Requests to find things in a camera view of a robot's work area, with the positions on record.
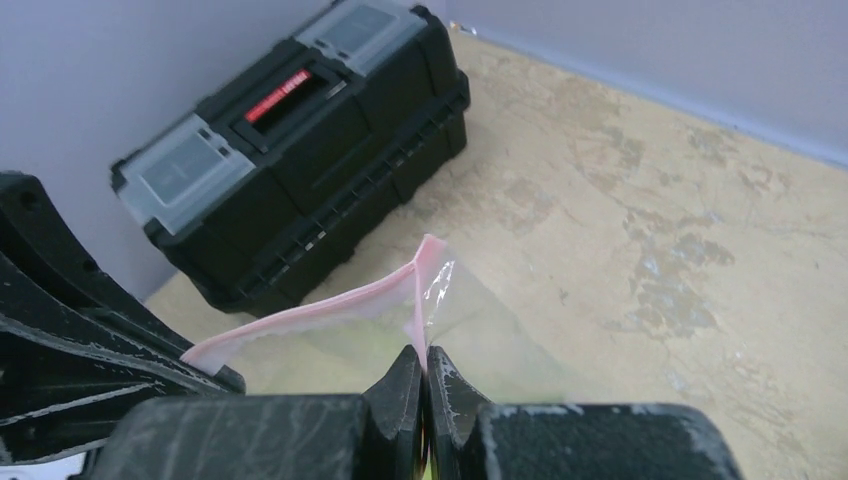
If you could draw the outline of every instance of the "plastic bag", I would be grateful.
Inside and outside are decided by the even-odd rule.
[[[586,384],[430,235],[412,261],[382,279],[210,338],[182,360],[210,375],[228,364],[249,393],[362,392],[407,344],[425,369],[427,348],[443,347],[497,402],[574,400]]]

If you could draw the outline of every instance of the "toolbox handle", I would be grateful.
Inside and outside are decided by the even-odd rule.
[[[333,70],[313,62],[300,67],[251,102],[233,123],[233,130],[262,153],[285,138],[346,85]]]

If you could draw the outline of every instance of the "gray wall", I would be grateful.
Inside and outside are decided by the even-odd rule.
[[[479,36],[848,165],[848,1],[447,0]]]
[[[0,0],[0,170],[37,175],[101,268],[146,297],[173,269],[108,166],[328,3]]]

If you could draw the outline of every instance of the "floor stain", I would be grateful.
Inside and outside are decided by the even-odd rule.
[[[761,165],[740,165],[736,175],[742,185],[758,197],[771,196],[779,200],[792,189],[792,180],[786,174],[775,173]]]
[[[415,198],[406,205],[406,209],[411,212],[414,217],[425,222],[432,218],[433,214],[436,213],[435,207],[427,205],[425,202],[416,200]]]
[[[626,137],[619,127],[604,126],[600,133],[597,153],[587,155],[587,161],[578,160],[574,167],[595,188],[609,193],[639,173],[645,143]]]
[[[801,469],[811,466],[794,427],[799,399],[777,381],[769,365],[734,351],[718,363],[691,367],[664,371],[666,381],[685,402],[702,409],[722,405],[732,421],[770,445],[773,455],[793,458]],[[691,374],[699,370],[706,371]]]
[[[691,282],[701,269],[730,266],[736,259],[698,231],[675,238],[681,229],[709,228],[715,221],[709,214],[669,219],[656,212],[629,209],[622,225],[641,248],[629,278],[630,293],[638,306],[626,313],[624,320],[608,322],[607,327],[638,331],[655,339],[691,337],[698,329],[717,328],[709,300]]]
[[[735,136],[727,130],[688,126],[687,131],[687,142],[689,145],[710,163],[726,167],[727,154],[738,152],[733,145]]]
[[[504,193],[512,205],[497,209],[498,220],[518,236],[533,231],[553,211],[553,197],[526,178],[515,180]]]
[[[621,115],[621,105],[597,82],[570,75],[553,90],[549,108],[561,121],[575,122],[587,129],[601,128],[611,117]]]

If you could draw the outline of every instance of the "red label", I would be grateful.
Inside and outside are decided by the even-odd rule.
[[[248,112],[244,115],[244,118],[247,119],[250,123],[255,123],[259,120],[262,115],[268,112],[274,105],[280,103],[280,101],[288,94],[294,91],[297,87],[299,87],[303,82],[309,80],[312,77],[312,74],[306,70],[300,70],[288,80],[283,82],[282,85],[275,88],[273,92],[271,92],[267,97],[263,98],[261,102],[257,103],[256,106],[248,110]]]

